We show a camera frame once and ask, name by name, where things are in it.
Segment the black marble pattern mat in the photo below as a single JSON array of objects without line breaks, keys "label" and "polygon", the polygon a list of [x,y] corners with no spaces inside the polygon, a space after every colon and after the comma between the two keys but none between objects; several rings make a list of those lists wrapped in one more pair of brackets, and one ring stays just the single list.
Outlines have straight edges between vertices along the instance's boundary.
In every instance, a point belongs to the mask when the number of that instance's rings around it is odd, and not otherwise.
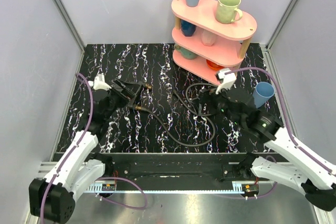
[{"label": "black marble pattern mat", "polygon": [[143,90],[140,105],[114,112],[96,147],[100,153],[242,153],[268,151],[223,116],[194,116],[184,103],[204,87],[204,80],[173,61],[173,44],[89,44],[80,72],[89,80],[103,73],[153,86]]}]

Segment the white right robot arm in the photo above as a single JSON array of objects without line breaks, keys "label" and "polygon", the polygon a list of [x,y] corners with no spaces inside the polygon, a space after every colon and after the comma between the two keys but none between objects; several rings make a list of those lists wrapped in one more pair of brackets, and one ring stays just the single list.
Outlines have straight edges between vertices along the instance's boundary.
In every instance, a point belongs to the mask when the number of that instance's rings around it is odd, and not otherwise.
[{"label": "white right robot arm", "polygon": [[244,180],[254,176],[273,180],[303,194],[309,203],[324,211],[335,209],[335,165],[288,133],[278,118],[256,108],[252,95],[239,89],[216,93],[212,88],[200,91],[198,103],[237,123],[293,165],[292,168],[285,167],[248,153],[234,168],[234,175]]}]

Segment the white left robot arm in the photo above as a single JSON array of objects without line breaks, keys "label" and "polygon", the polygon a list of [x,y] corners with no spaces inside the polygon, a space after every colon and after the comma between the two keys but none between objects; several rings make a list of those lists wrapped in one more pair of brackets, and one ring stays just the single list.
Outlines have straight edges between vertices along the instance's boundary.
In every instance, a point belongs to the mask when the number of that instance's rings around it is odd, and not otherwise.
[{"label": "white left robot arm", "polygon": [[73,214],[76,201],[98,177],[113,175],[112,165],[90,160],[80,169],[89,153],[105,136],[113,112],[127,103],[113,90],[96,90],[84,128],[77,132],[56,166],[42,179],[35,178],[28,187],[30,213],[41,220],[66,223]]}]

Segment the orange bowl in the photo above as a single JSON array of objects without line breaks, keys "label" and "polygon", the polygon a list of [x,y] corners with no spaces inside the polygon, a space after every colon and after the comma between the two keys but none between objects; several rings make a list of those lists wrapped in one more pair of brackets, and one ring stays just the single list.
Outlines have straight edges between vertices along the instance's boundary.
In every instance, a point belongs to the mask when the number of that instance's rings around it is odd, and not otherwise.
[{"label": "orange bowl", "polygon": [[218,65],[218,64],[216,64],[216,63],[214,63],[210,60],[207,60],[207,59],[206,59],[206,64],[210,69],[215,70],[215,71],[220,71],[220,70],[225,68],[224,66]]}]

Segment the dark blue cup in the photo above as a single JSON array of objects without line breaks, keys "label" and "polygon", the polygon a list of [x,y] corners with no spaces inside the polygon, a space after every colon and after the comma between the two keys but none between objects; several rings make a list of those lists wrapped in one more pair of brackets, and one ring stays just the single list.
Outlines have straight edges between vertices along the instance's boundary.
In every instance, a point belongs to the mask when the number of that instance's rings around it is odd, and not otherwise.
[{"label": "dark blue cup", "polygon": [[186,20],[181,20],[181,31],[184,36],[191,37],[196,31],[196,25]]}]

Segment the teal glazed mug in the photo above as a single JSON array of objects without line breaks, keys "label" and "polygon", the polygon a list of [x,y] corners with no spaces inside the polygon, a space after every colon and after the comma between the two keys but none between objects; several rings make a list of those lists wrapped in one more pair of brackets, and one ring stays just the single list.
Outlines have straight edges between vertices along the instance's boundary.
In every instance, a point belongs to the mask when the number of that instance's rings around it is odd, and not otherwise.
[{"label": "teal glazed mug", "polygon": [[178,44],[174,45],[174,50],[177,50],[182,55],[182,57],[184,57],[185,59],[188,59],[188,60],[193,60],[193,59],[197,58],[197,56],[198,56],[194,52],[192,52],[192,51],[190,51],[186,48],[183,48]]}]

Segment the pink faceted cup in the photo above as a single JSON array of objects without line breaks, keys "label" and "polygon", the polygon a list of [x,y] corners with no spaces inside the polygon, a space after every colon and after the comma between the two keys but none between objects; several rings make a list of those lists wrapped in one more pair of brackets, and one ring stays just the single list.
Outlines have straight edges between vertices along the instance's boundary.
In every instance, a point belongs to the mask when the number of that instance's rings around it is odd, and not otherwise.
[{"label": "pink faceted cup", "polygon": [[217,39],[217,35],[208,31],[208,30],[203,30],[201,34],[201,41],[204,46],[212,46]]}]

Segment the silver aluminium rail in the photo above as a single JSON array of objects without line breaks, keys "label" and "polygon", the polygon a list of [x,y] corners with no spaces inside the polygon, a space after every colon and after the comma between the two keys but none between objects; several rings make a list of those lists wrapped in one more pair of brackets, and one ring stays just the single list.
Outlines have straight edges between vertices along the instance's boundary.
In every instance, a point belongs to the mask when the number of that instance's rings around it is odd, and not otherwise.
[{"label": "silver aluminium rail", "polygon": [[266,178],[255,182],[255,176],[248,179],[234,177],[231,164],[192,163],[137,163],[118,164],[114,174],[126,181],[108,179],[96,180],[85,189],[86,193],[100,194],[243,194],[252,187],[269,183]]}]

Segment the pink three tier shelf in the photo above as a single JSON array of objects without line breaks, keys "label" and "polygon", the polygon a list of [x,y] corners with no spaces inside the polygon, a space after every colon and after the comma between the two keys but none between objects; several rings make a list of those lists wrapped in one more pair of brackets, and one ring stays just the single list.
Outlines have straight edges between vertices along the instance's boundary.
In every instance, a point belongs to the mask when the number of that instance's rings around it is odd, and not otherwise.
[{"label": "pink three tier shelf", "polygon": [[247,48],[257,30],[257,22],[251,14],[243,12],[237,21],[221,24],[215,18],[216,0],[199,0],[196,7],[189,7],[186,0],[172,0],[175,16],[172,30],[173,41],[196,54],[195,59],[186,59],[181,52],[173,52],[174,62],[198,77],[218,85],[216,70],[207,62],[230,69],[238,69]]}]

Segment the green mug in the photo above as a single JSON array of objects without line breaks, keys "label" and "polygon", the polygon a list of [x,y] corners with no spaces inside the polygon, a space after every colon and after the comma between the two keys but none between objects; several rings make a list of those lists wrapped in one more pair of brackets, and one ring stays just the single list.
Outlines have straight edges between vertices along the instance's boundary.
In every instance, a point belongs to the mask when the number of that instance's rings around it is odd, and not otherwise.
[{"label": "green mug", "polygon": [[215,18],[221,24],[231,24],[241,20],[243,12],[239,9],[241,0],[218,0]]}]

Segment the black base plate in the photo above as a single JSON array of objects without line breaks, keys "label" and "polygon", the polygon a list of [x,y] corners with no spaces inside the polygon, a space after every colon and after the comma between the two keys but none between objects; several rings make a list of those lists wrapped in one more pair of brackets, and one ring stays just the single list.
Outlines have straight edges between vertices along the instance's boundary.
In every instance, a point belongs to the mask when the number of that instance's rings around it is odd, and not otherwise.
[{"label": "black base plate", "polygon": [[255,181],[249,170],[254,154],[209,153],[104,153],[113,172],[141,187],[213,186],[227,181]]}]

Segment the blue cup on mat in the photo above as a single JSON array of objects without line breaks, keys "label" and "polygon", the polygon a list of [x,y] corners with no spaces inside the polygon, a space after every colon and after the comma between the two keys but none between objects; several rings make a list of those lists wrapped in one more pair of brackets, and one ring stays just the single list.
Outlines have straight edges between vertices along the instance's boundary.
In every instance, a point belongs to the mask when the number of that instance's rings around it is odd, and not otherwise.
[{"label": "blue cup on mat", "polygon": [[275,90],[270,83],[258,83],[253,91],[254,104],[256,108],[260,108],[264,105],[274,94]]}]

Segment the dark grey faucet mixer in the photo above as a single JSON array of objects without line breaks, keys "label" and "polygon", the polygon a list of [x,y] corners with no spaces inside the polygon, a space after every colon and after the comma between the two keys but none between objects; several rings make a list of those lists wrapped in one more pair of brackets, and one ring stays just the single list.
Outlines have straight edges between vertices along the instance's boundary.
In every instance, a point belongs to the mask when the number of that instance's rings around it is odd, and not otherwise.
[{"label": "dark grey faucet mixer", "polygon": [[153,86],[142,81],[126,82],[114,79],[111,86],[111,101],[114,108],[128,108],[138,110],[140,107],[136,103],[140,101],[143,90],[152,90]]}]

